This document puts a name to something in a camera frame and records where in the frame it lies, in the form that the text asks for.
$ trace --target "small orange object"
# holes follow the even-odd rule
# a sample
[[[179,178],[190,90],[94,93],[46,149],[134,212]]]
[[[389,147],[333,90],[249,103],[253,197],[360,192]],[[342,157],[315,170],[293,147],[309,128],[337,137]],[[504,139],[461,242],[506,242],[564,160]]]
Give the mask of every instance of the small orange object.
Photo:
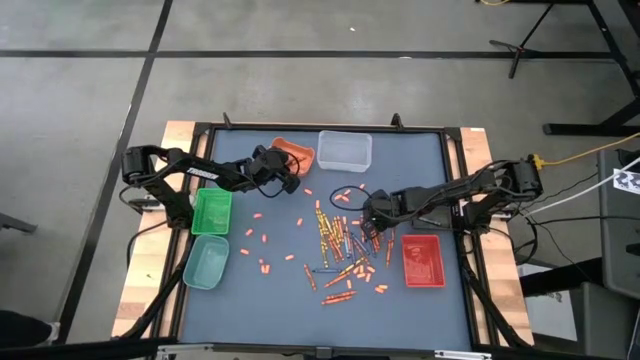
[[[352,298],[353,298],[353,295],[345,296],[345,297],[341,297],[341,298],[337,298],[337,299],[325,300],[325,301],[322,302],[322,305],[337,304],[339,302],[351,300]]]

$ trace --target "metal bracket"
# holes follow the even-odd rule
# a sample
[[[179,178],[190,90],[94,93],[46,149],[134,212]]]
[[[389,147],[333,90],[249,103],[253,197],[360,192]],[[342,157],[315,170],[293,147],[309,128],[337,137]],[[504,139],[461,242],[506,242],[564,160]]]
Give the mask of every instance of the metal bracket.
[[[487,353],[474,353],[467,351],[449,351],[449,350],[436,350],[434,351],[437,359],[451,359],[451,360],[491,360],[491,354]]]
[[[316,359],[331,359],[333,357],[333,349],[330,347],[316,347]]]
[[[226,112],[222,113],[222,120],[224,120],[224,126],[227,129],[231,129],[231,120],[229,119],[229,116],[227,115]]]
[[[168,359],[170,355],[198,352],[213,352],[213,344],[184,344],[158,346],[156,360]]]
[[[400,119],[400,114],[395,113],[391,117],[391,126],[395,126],[396,130],[399,132],[404,131],[404,125],[402,125],[402,119]]]

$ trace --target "white cable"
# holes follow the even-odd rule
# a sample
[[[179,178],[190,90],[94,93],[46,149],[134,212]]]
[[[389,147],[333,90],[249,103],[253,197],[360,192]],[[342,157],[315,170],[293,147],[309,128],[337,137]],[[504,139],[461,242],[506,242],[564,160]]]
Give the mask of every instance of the white cable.
[[[632,167],[633,165],[635,165],[635,164],[637,164],[637,163],[639,163],[639,162],[640,162],[640,157],[638,157],[637,159],[635,159],[634,161],[632,161],[629,165],[627,165],[627,166],[623,167],[620,171],[625,171],[625,170],[629,169],[630,167]],[[575,198],[577,198],[577,197],[579,197],[579,196],[582,196],[582,195],[584,195],[584,194],[588,193],[589,191],[594,190],[594,189],[597,189],[598,187],[602,186],[603,184],[606,184],[607,182],[611,181],[611,179],[613,179],[616,175],[618,175],[618,174],[617,174],[617,173],[614,173],[613,175],[609,176],[608,178],[606,178],[606,179],[604,179],[604,180],[600,181],[599,183],[597,183],[597,184],[593,185],[592,187],[590,187],[590,188],[588,188],[588,189],[586,189],[586,190],[583,190],[583,191],[581,191],[581,192],[579,192],[579,193],[577,193],[577,194],[575,194],[575,195],[569,196],[569,197],[568,197],[568,198],[566,198],[566,199],[558,200],[558,201],[556,201],[556,202],[554,202],[554,203],[552,203],[552,204],[549,204],[549,205],[543,206],[543,207],[541,207],[541,208],[539,208],[539,209],[533,210],[533,211],[531,211],[530,213],[528,213],[527,215],[525,215],[524,217],[529,217],[529,216],[531,216],[531,215],[533,215],[533,214],[536,214],[536,213],[539,213],[539,212],[541,212],[541,211],[544,211],[544,210],[550,209],[550,208],[552,208],[552,207],[554,207],[554,206],[557,206],[557,205],[560,205],[560,204],[566,203],[567,201],[571,201],[571,200],[573,200],[573,199],[575,199]]]

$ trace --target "teal plastic bin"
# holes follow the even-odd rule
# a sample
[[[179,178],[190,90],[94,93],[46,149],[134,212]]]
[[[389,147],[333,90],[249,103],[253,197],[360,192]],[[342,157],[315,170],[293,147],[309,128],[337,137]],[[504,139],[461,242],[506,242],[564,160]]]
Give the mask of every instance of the teal plastic bin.
[[[222,278],[229,257],[229,242],[218,236],[200,235],[193,244],[182,281],[192,288],[211,290]]]

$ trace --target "clear plastic bin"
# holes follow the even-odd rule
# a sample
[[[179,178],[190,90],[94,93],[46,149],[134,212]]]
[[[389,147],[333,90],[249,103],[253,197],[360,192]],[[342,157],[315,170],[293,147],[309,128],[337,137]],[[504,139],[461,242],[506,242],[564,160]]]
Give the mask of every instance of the clear plastic bin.
[[[325,170],[365,172],[371,166],[372,146],[369,134],[321,131],[318,165]]]

